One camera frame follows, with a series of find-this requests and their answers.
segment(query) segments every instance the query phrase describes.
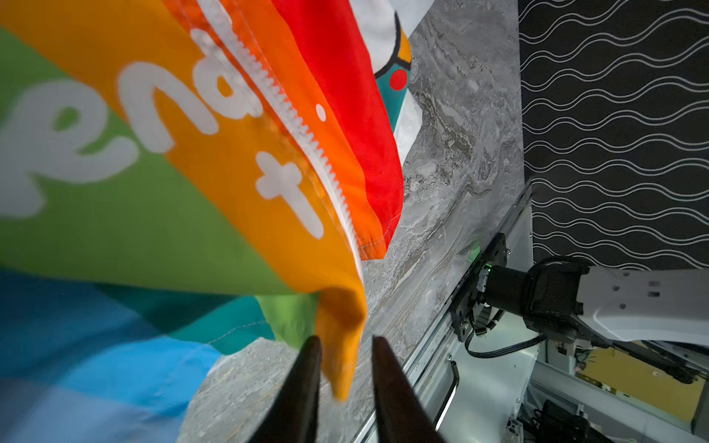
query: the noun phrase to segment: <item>marble countertop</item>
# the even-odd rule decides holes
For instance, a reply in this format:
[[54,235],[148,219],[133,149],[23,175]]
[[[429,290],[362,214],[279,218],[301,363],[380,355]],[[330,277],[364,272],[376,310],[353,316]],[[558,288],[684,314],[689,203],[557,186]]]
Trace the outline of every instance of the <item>marble countertop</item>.
[[[516,0],[435,0],[410,37],[423,126],[403,166],[404,205],[383,260],[364,263],[369,318],[350,399],[320,389],[318,441],[349,442],[373,408],[371,338],[403,362],[524,187]],[[222,359],[179,443],[247,440],[296,356],[257,340]]]

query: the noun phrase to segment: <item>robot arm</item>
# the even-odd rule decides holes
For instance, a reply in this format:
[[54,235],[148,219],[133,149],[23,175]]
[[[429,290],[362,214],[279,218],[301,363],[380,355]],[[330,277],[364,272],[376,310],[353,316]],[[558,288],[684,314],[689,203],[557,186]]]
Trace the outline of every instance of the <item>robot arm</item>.
[[578,340],[614,347],[683,383],[709,369],[689,358],[709,355],[709,269],[610,269],[563,256],[528,272],[499,262],[478,268],[469,277],[477,278],[477,302],[521,316],[562,349]]

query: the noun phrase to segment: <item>zipper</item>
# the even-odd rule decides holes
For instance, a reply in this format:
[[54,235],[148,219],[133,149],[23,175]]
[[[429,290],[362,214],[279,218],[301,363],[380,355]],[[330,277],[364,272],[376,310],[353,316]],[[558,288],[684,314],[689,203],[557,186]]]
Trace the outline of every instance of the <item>zipper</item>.
[[[357,236],[355,235],[355,227],[352,224],[352,216],[347,207],[345,196],[342,194],[340,182],[337,180],[333,172],[333,166],[325,156],[325,151],[319,147],[315,135],[310,132],[308,126],[304,124],[303,118],[298,116],[298,111],[293,107],[293,104],[276,82],[274,77],[269,75],[261,62],[251,53],[251,51],[241,42],[238,36],[232,29],[231,17],[228,15],[219,0],[197,0],[202,13],[207,18],[209,25],[214,29],[214,32],[219,36],[220,40],[226,46],[227,50],[234,56],[236,61],[241,65],[246,74],[256,84],[256,87],[261,91],[266,102],[276,112],[278,118],[284,124],[291,137],[298,143],[301,151],[305,154],[308,162],[310,162],[313,170],[318,175],[322,182],[325,191],[330,198],[330,201],[335,208],[335,213],[340,221],[342,229],[345,231],[347,241],[350,244],[354,263],[359,274],[359,279],[362,280],[362,260],[359,258],[359,247],[357,244]],[[208,45],[213,45],[215,55],[222,63],[230,63],[227,60],[221,49],[214,43],[211,38]]]

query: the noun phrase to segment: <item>orange fabric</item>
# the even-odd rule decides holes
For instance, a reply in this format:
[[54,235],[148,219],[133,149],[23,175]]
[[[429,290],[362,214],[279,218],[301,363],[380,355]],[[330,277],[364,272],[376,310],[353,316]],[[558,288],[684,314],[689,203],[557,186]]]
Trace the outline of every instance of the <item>orange fabric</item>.
[[399,29],[399,33],[401,34],[399,36],[401,45],[399,48],[398,56],[404,62],[411,63],[411,44],[408,42],[406,35],[403,33],[403,29]]
[[[203,54],[160,0],[135,5],[92,0],[5,1],[0,4],[0,25],[77,81],[94,87],[124,119],[116,79],[133,62],[167,69],[199,96],[192,87],[192,69]],[[295,292],[320,292],[323,306],[318,309],[317,331],[326,337],[323,369],[335,396],[346,398],[367,304],[345,234],[308,160],[283,135],[265,103],[259,118],[233,120],[212,112],[219,124],[215,135],[200,133],[163,93],[155,93],[155,103],[175,141],[167,159]],[[262,175],[255,163],[259,151],[272,154],[280,164],[298,166],[303,175],[299,187],[323,224],[322,238],[305,232],[282,198],[266,200],[257,193],[255,182]]]
[[[208,30],[196,0],[164,0],[175,18],[186,28]],[[233,21],[233,30],[239,39],[259,60],[271,77],[276,79],[288,99],[298,111],[320,143],[340,182],[340,187],[352,216],[362,259],[383,258],[381,223],[367,201],[364,172],[359,166],[350,144],[337,123],[317,81],[303,60],[290,29],[269,0],[234,0],[223,2]],[[325,111],[321,121],[316,105]]]

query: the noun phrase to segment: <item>cable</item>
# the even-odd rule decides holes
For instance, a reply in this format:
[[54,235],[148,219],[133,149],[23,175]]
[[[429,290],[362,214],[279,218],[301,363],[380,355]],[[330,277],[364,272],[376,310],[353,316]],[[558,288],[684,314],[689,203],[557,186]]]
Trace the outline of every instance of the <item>cable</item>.
[[468,346],[470,345],[470,340],[473,339],[474,335],[475,334],[471,333],[468,336],[468,338],[465,339],[465,350],[468,351],[468,354],[470,354],[473,357],[476,357],[478,359],[493,359],[496,357],[502,357],[503,355],[512,354],[513,352],[521,351],[522,349],[527,349],[528,347],[535,346],[536,344],[539,344],[547,339],[543,334],[541,334],[541,335],[534,337],[531,340],[527,340],[526,342],[513,344],[512,346],[504,347],[504,348],[498,349],[496,351],[473,352],[470,349],[468,349]]
[[485,325],[483,327],[479,327],[475,330],[475,335],[480,336],[480,335],[484,335],[484,334],[487,334],[488,332],[492,331],[492,329],[494,329],[495,326],[497,326],[497,323],[500,321],[500,319],[502,318],[504,313],[505,313],[505,311],[498,309],[497,312],[495,313],[495,316],[492,318],[492,320],[490,320],[490,322],[487,325]]

